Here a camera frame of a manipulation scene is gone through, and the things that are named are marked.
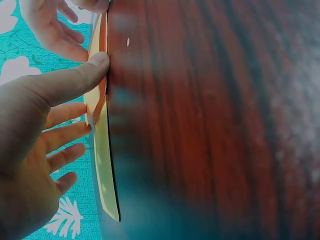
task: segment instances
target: glossy wood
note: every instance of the glossy wood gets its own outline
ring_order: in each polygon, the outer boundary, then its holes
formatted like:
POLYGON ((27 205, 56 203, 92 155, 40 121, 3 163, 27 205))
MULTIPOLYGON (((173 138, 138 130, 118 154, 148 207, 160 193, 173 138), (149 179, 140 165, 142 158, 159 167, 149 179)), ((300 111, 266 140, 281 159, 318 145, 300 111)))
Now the glossy wood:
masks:
POLYGON ((320 238, 319 15, 313 0, 113 1, 122 222, 101 215, 105 239, 320 238))

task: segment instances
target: fingernail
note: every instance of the fingernail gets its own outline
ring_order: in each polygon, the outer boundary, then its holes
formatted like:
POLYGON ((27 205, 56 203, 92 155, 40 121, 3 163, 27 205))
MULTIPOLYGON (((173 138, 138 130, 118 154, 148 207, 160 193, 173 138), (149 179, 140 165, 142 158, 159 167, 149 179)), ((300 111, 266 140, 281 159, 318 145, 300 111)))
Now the fingernail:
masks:
POLYGON ((109 59, 109 56, 104 51, 100 51, 100 52, 97 52, 95 55, 93 55, 88 60, 88 63, 99 67, 107 59, 109 59))
POLYGON ((98 0, 93 7, 93 11, 96 13, 105 13, 109 7, 109 0, 98 0))

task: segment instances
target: finger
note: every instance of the finger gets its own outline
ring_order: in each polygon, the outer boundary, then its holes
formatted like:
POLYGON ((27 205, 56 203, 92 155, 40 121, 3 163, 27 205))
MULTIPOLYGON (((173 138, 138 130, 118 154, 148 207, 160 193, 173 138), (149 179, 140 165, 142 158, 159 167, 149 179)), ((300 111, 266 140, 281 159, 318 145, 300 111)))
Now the finger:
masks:
POLYGON ((60 168, 63 168, 76 159, 82 157, 85 153, 85 145, 83 145, 82 143, 77 143, 53 154, 47 159, 47 162, 49 164, 49 173, 52 174, 60 168))
POLYGON ((44 129, 50 129, 65 121, 84 115, 87 106, 83 102, 71 102, 51 108, 44 129))
POLYGON ((58 1, 57 10, 61 13, 65 18, 69 19, 71 22, 78 22, 77 14, 68 6, 68 4, 64 0, 58 1))
POLYGON ((16 84, 30 90, 50 107, 76 99, 96 87, 106 76, 109 57, 98 52, 87 63, 72 69, 22 77, 16 84))
POLYGON ((109 0, 71 0, 82 9, 90 10, 94 13, 103 14, 108 10, 109 0))
POLYGON ((83 44, 85 41, 85 37, 82 35, 81 32, 72 30, 67 25, 65 25, 63 22, 60 22, 61 27, 65 34, 67 34, 69 37, 71 37, 73 40, 75 40, 78 44, 83 44))
POLYGON ((77 181, 77 174, 75 172, 68 172, 67 174, 60 177, 56 182, 56 190, 58 197, 60 198, 65 194, 77 181))
POLYGON ((85 122, 77 122, 68 126, 54 128, 52 130, 43 132, 40 135, 40 140, 45 147, 45 153, 49 154, 62 146, 82 138, 91 132, 91 126, 85 122))
POLYGON ((41 41, 40 38, 38 39, 45 49, 61 57, 78 63, 84 63, 87 61, 88 51, 80 44, 74 44, 73 42, 69 41, 68 37, 71 38, 68 34, 66 34, 65 37, 56 39, 56 41, 52 41, 54 42, 53 44, 46 44, 44 41, 41 41))

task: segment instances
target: white flower pattern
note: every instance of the white flower pattern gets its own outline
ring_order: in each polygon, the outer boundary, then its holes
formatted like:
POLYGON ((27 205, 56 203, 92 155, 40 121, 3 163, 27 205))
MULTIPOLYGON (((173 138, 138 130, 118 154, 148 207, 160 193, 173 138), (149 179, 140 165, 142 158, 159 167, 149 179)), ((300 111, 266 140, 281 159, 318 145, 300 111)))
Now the white flower pattern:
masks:
POLYGON ((18 22, 18 18, 11 15, 16 9, 16 7, 16 0, 0 1, 0 34, 5 34, 15 28, 18 22))
POLYGON ((82 219, 84 217, 80 215, 76 201, 72 204, 68 197, 65 197, 65 200, 60 198, 58 211, 44 228, 53 235, 56 235, 60 229, 59 237, 64 238, 67 238, 70 229, 72 231, 71 238, 75 239, 76 235, 80 234, 82 219))
POLYGON ((26 75, 39 75, 41 71, 36 67, 29 66, 29 60, 25 56, 7 60, 1 70, 0 85, 26 75))
POLYGON ((70 24, 73 24, 73 25, 91 24, 92 13, 90 11, 85 9, 80 9, 77 5, 75 5, 70 0, 66 0, 65 2, 68 4, 69 8, 71 8, 75 12, 75 14, 78 16, 77 22, 72 22, 68 20, 70 24))

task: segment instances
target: right hand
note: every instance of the right hand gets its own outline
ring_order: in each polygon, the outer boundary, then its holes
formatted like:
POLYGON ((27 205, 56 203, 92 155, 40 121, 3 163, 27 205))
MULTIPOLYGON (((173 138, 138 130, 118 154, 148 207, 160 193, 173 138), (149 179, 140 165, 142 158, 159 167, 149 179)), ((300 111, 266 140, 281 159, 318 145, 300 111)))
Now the right hand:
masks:
MULTIPOLYGON (((105 13, 109 0, 72 0, 80 8, 94 13, 105 13)), ((81 44, 84 36, 58 20, 57 12, 72 22, 77 15, 65 0, 19 0, 21 15, 40 44, 50 52, 66 59, 85 63, 88 51, 81 44)))

